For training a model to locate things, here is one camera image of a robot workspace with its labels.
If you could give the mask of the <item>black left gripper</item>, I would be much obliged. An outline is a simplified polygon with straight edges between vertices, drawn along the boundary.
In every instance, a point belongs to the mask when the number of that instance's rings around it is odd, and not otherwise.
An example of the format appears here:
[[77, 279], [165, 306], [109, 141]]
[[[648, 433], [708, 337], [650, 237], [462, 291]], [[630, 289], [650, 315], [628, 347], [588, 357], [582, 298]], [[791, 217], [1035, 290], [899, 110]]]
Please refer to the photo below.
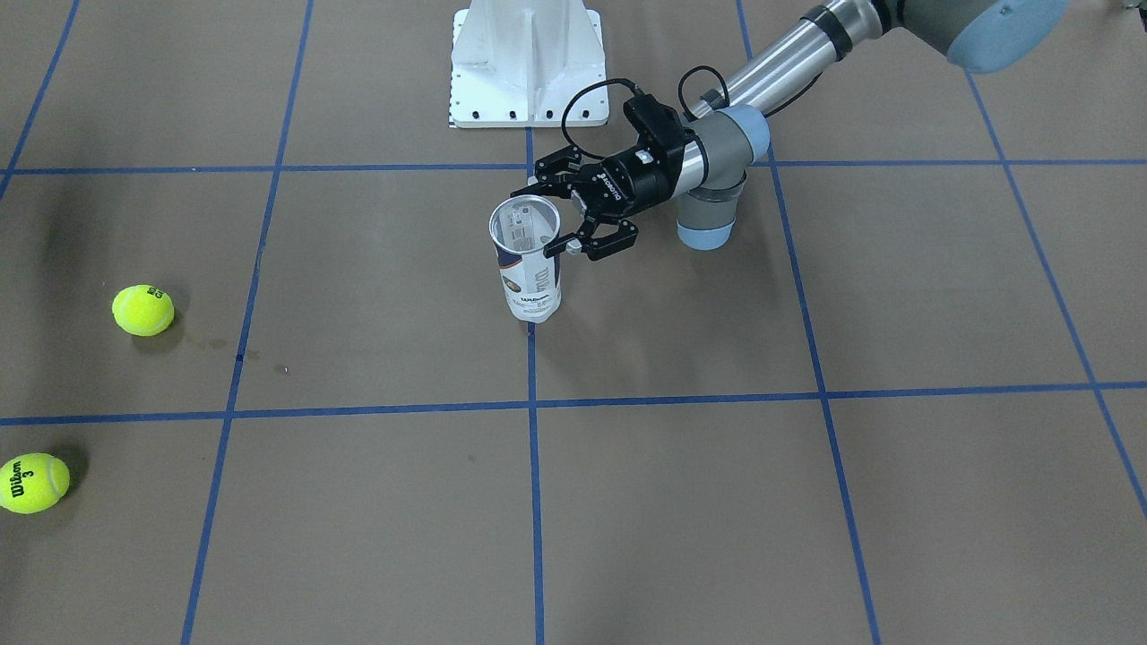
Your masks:
[[[585, 254], [592, 262], [623, 252], [635, 244], [639, 230], [626, 217], [643, 212], [688, 187], [679, 150], [630, 148], [583, 165], [582, 147], [564, 147], [535, 163], [535, 174], [509, 196], [569, 199], [584, 217], [582, 226], [544, 244], [546, 258], [560, 252]], [[612, 226], [609, 236], [596, 236], [599, 226]]]

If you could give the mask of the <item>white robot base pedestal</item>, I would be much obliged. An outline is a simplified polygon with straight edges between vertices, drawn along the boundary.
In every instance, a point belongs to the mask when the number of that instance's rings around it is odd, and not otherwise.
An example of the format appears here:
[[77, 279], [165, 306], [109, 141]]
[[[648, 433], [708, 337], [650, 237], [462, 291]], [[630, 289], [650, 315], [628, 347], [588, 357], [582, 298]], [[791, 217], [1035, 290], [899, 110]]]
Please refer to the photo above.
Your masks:
[[574, 94], [604, 81], [602, 18], [582, 1], [471, 1], [453, 16], [448, 126], [594, 127], [604, 90], [565, 115]]

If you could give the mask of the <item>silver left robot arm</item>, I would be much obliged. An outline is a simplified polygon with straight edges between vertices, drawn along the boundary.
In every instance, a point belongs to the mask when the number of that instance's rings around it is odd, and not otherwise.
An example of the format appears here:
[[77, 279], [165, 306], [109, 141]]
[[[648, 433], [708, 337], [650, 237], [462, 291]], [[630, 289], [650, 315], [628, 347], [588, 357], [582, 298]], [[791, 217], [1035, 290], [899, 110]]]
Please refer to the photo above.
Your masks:
[[538, 160], [520, 195], [568, 200], [582, 225], [544, 246], [602, 258], [634, 244], [635, 213], [677, 205], [677, 238], [695, 250], [732, 236], [746, 171], [771, 143], [768, 117], [843, 61], [857, 44], [905, 29], [968, 73], [994, 73], [1033, 50], [1066, 1], [828, 1], [693, 104], [671, 107], [619, 78], [635, 145], [604, 156], [569, 142]]

